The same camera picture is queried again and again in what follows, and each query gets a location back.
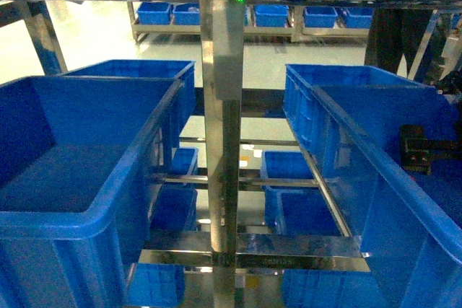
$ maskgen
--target metal shelf rail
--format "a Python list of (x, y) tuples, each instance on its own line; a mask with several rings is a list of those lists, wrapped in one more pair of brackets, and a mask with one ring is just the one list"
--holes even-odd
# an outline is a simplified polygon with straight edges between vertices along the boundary
[[(119, 0), (162, 1), (162, 0)], [(362, 254), (335, 205), (309, 153), (304, 153), (336, 219), (343, 237), (285, 237), (279, 235), (238, 234), (237, 197), (240, 187), (239, 148), (243, 97), (243, 15), (245, 4), (289, 4), (308, 6), (385, 6), (394, 8), (457, 9), (462, 0), (199, 0), (201, 5), (201, 42), (206, 125), (206, 155), (211, 232), (156, 232), (146, 243), (141, 261), (212, 266), (214, 305), (235, 306), (236, 268), (317, 268), (367, 271)], [(45, 23), (51, 24), (45, 7), (38, 7)], [(61, 51), (53, 32), (42, 32), (37, 40), (54, 61), (43, 61), (53, 71), (64, 70)], [(249, 102), (259, 110), (257, 98)], [(182, 177), (204, 183), (203, 177)], [(278, 182), (277, 185), (293, 182)]]

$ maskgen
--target bin rim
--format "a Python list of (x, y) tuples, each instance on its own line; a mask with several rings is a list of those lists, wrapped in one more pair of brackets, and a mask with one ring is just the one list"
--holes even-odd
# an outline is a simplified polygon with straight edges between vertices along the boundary
[(313, 96), (341, 127), (348, 130), (355, 145), (441, 248), (462, 265), (462, 228), (321, 87), (313, 88)]
[[(88, 80), (92, 77), (65, 76), (66, 79)], [(19, 81), (63, 79), (59, 76), (30, 76), (7, 82), (0, 88)], [(138, 77), (95, 77), (97, 80), (140, 80)], [(81, 213), (0, 211), (0, 239), (87, 239), (105, 231), (115, 220), (118, 198), (139, 168), (139, 158), (157, 135), (184, 82), (174, 79), (143, 79), (170, 84), (134, 140), (127, 146), (112, 172), (98, 190), (90, 207)]]

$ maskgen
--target dark clothing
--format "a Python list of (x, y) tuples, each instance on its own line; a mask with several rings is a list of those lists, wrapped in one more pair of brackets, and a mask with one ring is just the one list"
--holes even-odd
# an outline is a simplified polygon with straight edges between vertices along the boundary
[(396, 74), (404, 54), (409, 73), (431, 16), (432, 10), (375, 9), (365, 65)]

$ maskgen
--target metal rack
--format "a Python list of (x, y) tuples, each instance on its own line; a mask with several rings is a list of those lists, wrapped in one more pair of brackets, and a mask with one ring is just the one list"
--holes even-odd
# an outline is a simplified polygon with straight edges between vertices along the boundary
[[(175, 25), (173, 21), (169, 25), (142, 25), (139, 23), (134, 11), (134, 4), (129, 1), (128, 15), (131, 23), (131, 31), (136, 42), (142, 40), (145, 34), (184, 34), (200, 35), (201, 28), (198, 25)], [(268, 37), (290, 38), (292, 43), (312, 40), (313, 38), (367, 38), (368, 29), (346, 28), (338, 19), (337, 28), (309, 28), (303, 23), (303, 6), (295, 6), (293, 15), (286, 27), (257, 27), (255, 14), (252, 9), (248, 25), (244, 26), (244, 35), (261, 35)]]
[[(243, 89), (245, 2), (246, 4), (291, 4), (294, 6), (329, 4), (455, 9), (462, 7), (462, 0), (245, 0), (245, 2), (199, 0), (199, 2), (204, 80), (204, 88), (201, 92), (204, 96), (208, 172), (207, 179), (205, 177), (180, 177), (179, 179), (183, 182), (202, 184), (206, 182), (212, 220), (211, 232), (155, 232), (152, 241), (146, 243), (141, 260), (213, 267), (214, 305), (216, 307), (235, 306), (237, 268), (328, 268), (367, 271), (365, 263), (367, 254), (359, 251), (313, 159), (305, 151), (303, 154), (307, 163), (315, 173), (317, 180), (315, 184), (318, 184), (322, 190), (343, 237), (294, 238), (237, 233), (237, 197), (240, 181), (242, 181), (239, 170), (241, 116), (256, 117), (262, 114), (262, 110), (267, 110), (269, 107), (279, 108), (282, 104), (280, 91), (262, 92), (255, 89)], [(38, 4), (36, 10), (43, 16), (42, 20), (45, 20), (49, 28), (50, 22), (45, 3)], [(435, 20), (437, 15), (438, 13), (435, 12), (432, 19)], [(42, 28), (35, 27), (32, 30), (34, 37), (37, 32), (43, 34)], [(429, 25), (429, 35), (431, 35), (430, 29), (432, 25)], [(59, 70), (65, 71), (66, 69), (61, 50), (55, 39), (53, 32), (47, 31), (40, 39), (34, 40), (34, 43), (42, 46), (47, 53), (48, 59), (42, 60), (44, 68), (53, 66), (53, 70), (45, 70), (46, 73), (57, 73)], [(426, 47), (426, 42), (423, 42), (421, 49), (425, 51)], [(250, 184), (276, 184), (274, 181), (262, 181), (258, 178), (247, 178), (246, 180)], [(277, 185), (313, 183), (278, 181)]]

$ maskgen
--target storage rack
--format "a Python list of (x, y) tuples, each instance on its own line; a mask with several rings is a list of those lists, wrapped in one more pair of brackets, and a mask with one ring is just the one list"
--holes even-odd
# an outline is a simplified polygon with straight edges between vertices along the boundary
[[(135, 15), (134, 4), (129, 1), (128, 15), (131, 23), (133, 38), (139, 42), (144, 34), (185, 34), (200, 35), (201, 28), (198, 25), (142, 25)], [(303, 7), (296, 6), (290, 16), (289, 24), (286, 27), (257, 27), (255, 25), (255, 14), (250, 9), (248, 25), (244, 27), (244, 35), (261, 35), (267, 37), (290, 38), (291, 42), (313, 40), (313, 38), (367, 38), (368, 29), (346, 28), (344, 23), (337, 19), (337, 28), (309, 28), (303, 23)]]
[[(48, 60), (42, 60), (46, 73), (65, 71), (61, 51), (42, 0), (24, 0), (36, 12), (25, 17), (33, 25), (30, 33), (37, 47)], [(206, 182), (209, 190), (211, 233), (159, 232), (153, 233), (146, 244), (142, 259), (158, 263), (182, 263), (213, 266), (214, 303), (216, 307), (235, 306), (236, 268), (316, 268), (335, 270), (367, 270), (364, 254), (360, 253), (352, 234), (330, 196), (328, 188), (309, 153), (302, 151), (317, 182), (271, 182), (270, 185), (319, 185), (331, 208), (343, 237), (298, 237), (280, 235), (238, 234), (236, 232), (237, 195), (240, 182), (260, 185), (261, 180), (244, 177), (239, 170), (240, 119), (256, 117), (264, 110), (278, 108), (282, 103), (280, 91), (243, 89), (243, 15), (245, 4), (236, 0), (199, 0), (201, 4), (201, 40), (204, 80), (204, 109), (206, 121), (207, 177), (182, 177), (182, 182)], [(336, 6), (389, 6), (395, 8), (457, 9), (462, 0), (245, 0), (247, 4), (294, 4), (307, 6), (328, 4)], [(431, 29), (437, 19), (435, 12), (420, 58), (429, 42)], [(176, 244), (175, 249), (168, 245)]]

